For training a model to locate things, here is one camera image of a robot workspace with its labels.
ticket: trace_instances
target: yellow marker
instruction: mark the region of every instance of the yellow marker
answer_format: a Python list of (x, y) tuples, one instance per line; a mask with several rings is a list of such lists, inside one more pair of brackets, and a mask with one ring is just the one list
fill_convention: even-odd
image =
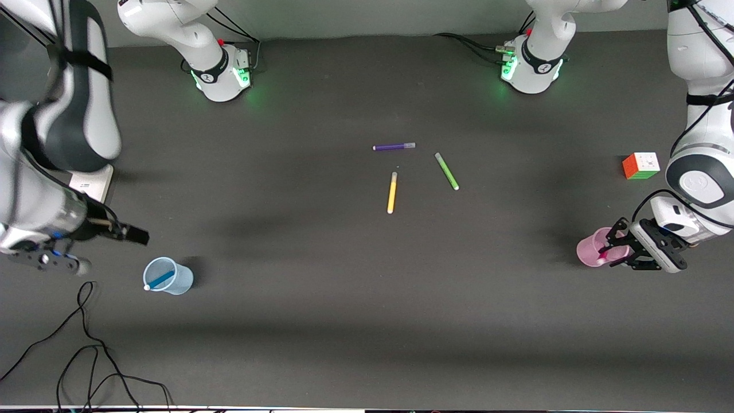
[(390, 198), (388, 198), (388, 214), (392, 214), (395, 209), (395, 191), (398, 190), (398, 173), (393, 172), (393, 178), (390, 180)]

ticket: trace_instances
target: green marker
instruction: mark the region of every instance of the green marker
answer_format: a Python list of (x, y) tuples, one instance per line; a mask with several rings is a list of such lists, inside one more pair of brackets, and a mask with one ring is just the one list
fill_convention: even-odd
[(446, 166), (446, 162), (443, 161), (441, 154), (436, 152), (435, 156), (436, 156), (436, 160), (438, 161), (438, 164), (441, 165), (441, 169), (443, 169), (443, 173), (446, 175), (448, 182), (451, 184), (451, 186), (454, 188), (455, 191), (458, 191), (459, 184), (457, 184), (457, 180), (454, 179), (454, 176), (451, 175), (451, 171), (448, 169), (448, 166)]

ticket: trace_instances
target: rubik's cube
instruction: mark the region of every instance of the rubik's cube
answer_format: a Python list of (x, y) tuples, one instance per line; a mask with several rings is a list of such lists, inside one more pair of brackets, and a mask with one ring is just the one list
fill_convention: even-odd
[(655, 152), (635, 152), (622, 162), (622, 167), (627, 179), (647, 179), (660, 172)]

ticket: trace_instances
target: marker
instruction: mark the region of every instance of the marker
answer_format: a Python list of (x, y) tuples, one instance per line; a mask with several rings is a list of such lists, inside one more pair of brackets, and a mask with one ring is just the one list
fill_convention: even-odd
[(436, 152), (435, 156), (436, 156), (436, 160), (438, 161), (438, 164), (441, 165), (441, 169), (443, 169), (443, 173), (446, 175), (448, 182), (451, 184), (451, 186), (454, 188), (455, 191), (458, 191), (459, 184), (457, 183), (457, 180), (454, 179), (454, 176), (451, 175), (451, 171), (448, 169), (446, 162), (443, 161), (441, 154)]
[(372, 147), (373, 151), (394, 151), (396, 149), (413, 149), (415, 148), (415, 142), (411, 143), (396, 143), (394, 145), (375, 145)]
[(150, 291), (151, 288), (156, 288), (163, 281), (166, 281), (167, 279), (173, 277), (173, 274), (175, 274), (175, 271), (168, 271), (157, 279), (152, 280), (150, 284), (146, 284), (143, 289), (145, 291)]
[(395, 209), (395, 191), (398, 190), (398, 173), (393, 172), (393, 178), (390, 180), (390, 197), (388, 198), (388, 214), (392, 214)]

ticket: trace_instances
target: blue plastic cup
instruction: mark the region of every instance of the blue plastic cup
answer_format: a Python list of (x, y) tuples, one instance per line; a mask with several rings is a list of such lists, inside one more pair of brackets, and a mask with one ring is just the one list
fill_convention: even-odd
[(171, 277), (155, 287), (151, 287), (150, 291), (165, 291), (173, 295), (181, 295), (189, 291), (191, 285), (194, 284), (194, 273), (188, 267), (176, 264), (176, 261), (166, 256), (154, 259), (145, 267), (145, 271), (142, 273), (143, 286), (149, 285), (171, 271), (173, 272)]

